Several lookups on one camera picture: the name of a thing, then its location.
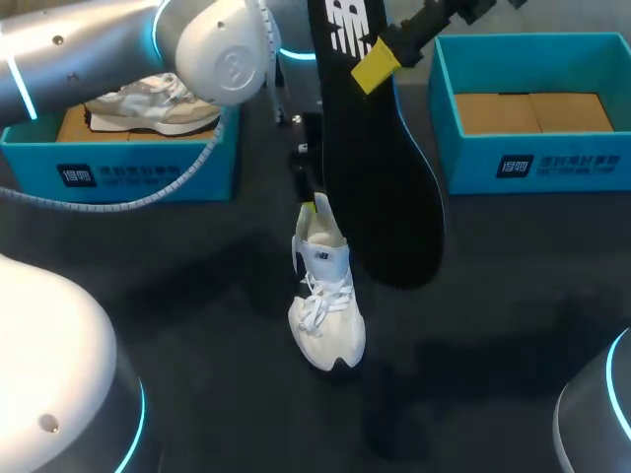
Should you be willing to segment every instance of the black insole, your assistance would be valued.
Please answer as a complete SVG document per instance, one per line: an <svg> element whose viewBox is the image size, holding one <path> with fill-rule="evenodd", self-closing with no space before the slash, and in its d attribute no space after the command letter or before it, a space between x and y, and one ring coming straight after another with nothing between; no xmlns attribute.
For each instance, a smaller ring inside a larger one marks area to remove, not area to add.
<svg viewBox="0 0 631 473"><path fill-rule="evenodd" d="M392 78L366 96L351 76L360 62L346 34L346 52L323 0L309 0L323 113L323 175L335 219L354 254L377 280L399 288L427 284L444 249L439 184L400 117ZM374 44L386 27L383 0L364 0ZM362 0L341 0L348 18L361 18Z"/></svg>

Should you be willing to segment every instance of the white sneaker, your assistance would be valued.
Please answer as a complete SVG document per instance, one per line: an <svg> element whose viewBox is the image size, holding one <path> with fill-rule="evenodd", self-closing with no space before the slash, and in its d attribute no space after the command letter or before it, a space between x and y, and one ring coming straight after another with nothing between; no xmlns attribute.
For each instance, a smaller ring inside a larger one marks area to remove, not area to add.
<svg viewBox="0 0 631 473"><path fill-rule="evenodd" d="M174 74L151 76L86 103L93 131L149 129L192 133L216 120L221 108L198 99Z"/></svg>
<svg viewBox="0 0 631 473"><path fill-rule="evenodd" d="M346 238L325 195L301 208L292 240L300 294L289 309L289 325L303 355L330 372L337 360L355 367L366 346L364 319L357 307Z"/></svg>

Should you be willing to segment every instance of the robotic arm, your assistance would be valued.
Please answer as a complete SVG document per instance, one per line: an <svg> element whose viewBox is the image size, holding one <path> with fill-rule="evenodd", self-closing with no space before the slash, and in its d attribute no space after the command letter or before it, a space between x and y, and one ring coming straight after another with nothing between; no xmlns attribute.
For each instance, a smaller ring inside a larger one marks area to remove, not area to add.
<svg viewBox="0 0 631 473"><path fill-rule="evenodd" d="M162 72L205 101L241 103L265 80L273 35L253 0L95 0L10 18L0 24L0 126Z"/></svg>

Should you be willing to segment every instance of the blue shoe box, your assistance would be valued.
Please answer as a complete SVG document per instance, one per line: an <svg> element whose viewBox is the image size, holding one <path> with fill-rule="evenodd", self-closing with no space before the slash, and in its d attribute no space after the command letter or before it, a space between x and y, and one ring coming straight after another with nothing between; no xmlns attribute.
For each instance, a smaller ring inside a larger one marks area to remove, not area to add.
<svg viewBox="0 0 631 473"><path fill-rule="evenodd" d="M165 202L230 200L239 109L225 108L222 120L221 142L199 171ZM76 137L58 142L60 130L69 125L76 127ZM211 136L211 132L188 138L92 133L80 106L7 128L0 149L25 193L65 202L114 203L145 197L173 182L197 159Z"/></svg>
<svg viewBox="0 0 631 473"><path fill-rule="evenodd" d="M450 193L631 190L631 50L620 34L443 35L433 61ZM456 105L464 94L559 93L597 95L613 131L465 134Z"/></svg>

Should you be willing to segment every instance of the cardboard box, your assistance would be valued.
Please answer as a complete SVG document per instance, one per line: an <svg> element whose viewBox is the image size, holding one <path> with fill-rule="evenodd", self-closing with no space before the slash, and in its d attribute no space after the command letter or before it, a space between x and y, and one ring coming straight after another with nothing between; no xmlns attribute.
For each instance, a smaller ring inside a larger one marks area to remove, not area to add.
<svg viewBox="0 0 631 473"><path fill-rule="evenodd" d="M459 94L465 135L613 132L596 94Z"/></svg>
<svg viewBox="0 0 631 473"><path fill-rule="evenodd" d="M232 197L239 109L224 109L222 119L222 141L195 176L165 202ZM93 132L80 105L7 128L0 147L23 192L66 202L112 203L145 197L173 182L212 136L212 130L178 138Z"/></svg>
<svg viewBox="0 0 631 473"><path fill-rule="evenodd" d="M429 102L450 193L631 190L620 34L446 35Z"/></svg>

